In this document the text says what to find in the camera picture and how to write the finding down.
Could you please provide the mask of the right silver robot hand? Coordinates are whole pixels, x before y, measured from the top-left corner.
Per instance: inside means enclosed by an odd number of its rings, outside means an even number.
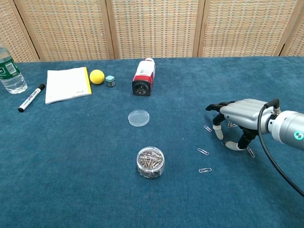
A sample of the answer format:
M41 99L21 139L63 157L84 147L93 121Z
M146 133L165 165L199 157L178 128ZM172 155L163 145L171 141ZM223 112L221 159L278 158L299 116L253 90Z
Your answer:
M243 135L238 142L225 142L225 146L229 149L242 151L258 135L258 115L265 103L265 101L256 99L243 99L210 104L206 107L206 110L218 112L218 115L213 119L213 129L218 139L223 139L221 122L224 120L237 124L243 130Z

